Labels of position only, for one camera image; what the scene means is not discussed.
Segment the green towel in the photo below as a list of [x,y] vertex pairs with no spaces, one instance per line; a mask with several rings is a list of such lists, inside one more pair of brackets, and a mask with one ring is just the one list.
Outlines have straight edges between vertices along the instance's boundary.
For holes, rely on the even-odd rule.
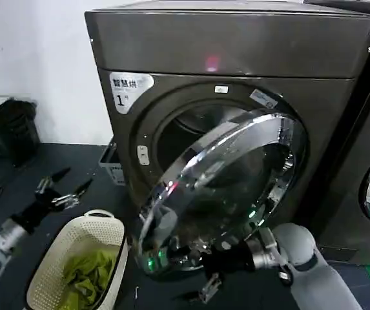
[[67,291],[59,310],[88,310],[107,288],[116,263],[115,251],[97,250],[71,257],[64,267]]

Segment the wall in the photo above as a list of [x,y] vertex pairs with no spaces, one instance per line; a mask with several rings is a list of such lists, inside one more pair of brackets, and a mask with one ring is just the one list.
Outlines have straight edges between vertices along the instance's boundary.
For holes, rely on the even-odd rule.
[[112,137],[84,12],[137,0],[0,0],[0,95],[37,101],[41,141]]

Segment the label sticker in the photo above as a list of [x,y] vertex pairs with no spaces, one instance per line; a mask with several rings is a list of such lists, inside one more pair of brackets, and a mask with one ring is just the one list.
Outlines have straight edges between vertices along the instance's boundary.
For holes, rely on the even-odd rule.
[[120,114],[127,114],[136,100],[154,85],[153,77],[147,73],[112,72],[109,78]]
[[219,94],[227,94],[228,93],[228,86],[221,86],[221,85],[216,85],[215,86],[215,92]]
[[120,163],[115,163],[113,167],[110,168],[112,171],[112,177],[116,185],[124,186],[126,185],[125,176],[123,175],[123,170],[121,169]]
[[138,158],[140,165],[149,166],[149,154],[147,152],[147,146],[145,145],[138,145]]
[[268,109],[273,109],[278,104],[275,99],[264,94],[259,89],[254,90],[249,97]]

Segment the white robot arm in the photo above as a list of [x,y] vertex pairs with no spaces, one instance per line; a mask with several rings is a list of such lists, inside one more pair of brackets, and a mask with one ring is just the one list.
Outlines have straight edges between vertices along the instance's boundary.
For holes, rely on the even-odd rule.
[[286,223],[272,232],[286,257],[286,266],[293,276],[291,294],[301,310],[362,310],[341,276],[324,260],[305,227]]
[[52,188],[69,171],[70,169],[66,168],[52,176],[43,178],[37,187],[35,201],[23,212],[11,216],[0,225],[0,276],[10,261],[16,246],[34,232],[45,216],[51,212],[60,212],[79,204],[80,198],[92,182],[91,179],[80,185],[74,193],[65,196]]
[[279,268],[282,283],[290,287],[301,310],[362,310],[305,227],[285,223],[273,231],[261,228],[226,252],[212,252],[210,258],[203,258],[205,268],[210,270],[210,279],[199,292],[199,299],[205,304],[219,291],[224,270],[232,265],[250,271]]

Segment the laundry basket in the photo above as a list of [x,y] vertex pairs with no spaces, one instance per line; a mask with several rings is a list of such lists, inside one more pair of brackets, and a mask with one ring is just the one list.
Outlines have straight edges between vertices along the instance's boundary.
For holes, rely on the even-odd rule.
[[84,247],[88,249],[100,245],[120,246],[107,290],[95,307],[99,310],[113,309],[125,271],[128,249],[123,223],[104,210],[88,211],[84,216],[69,221],[62,228],[28,287],[27,308],[29,310],[56,310],[66,287],[63,270],[67,260],[80,253]]

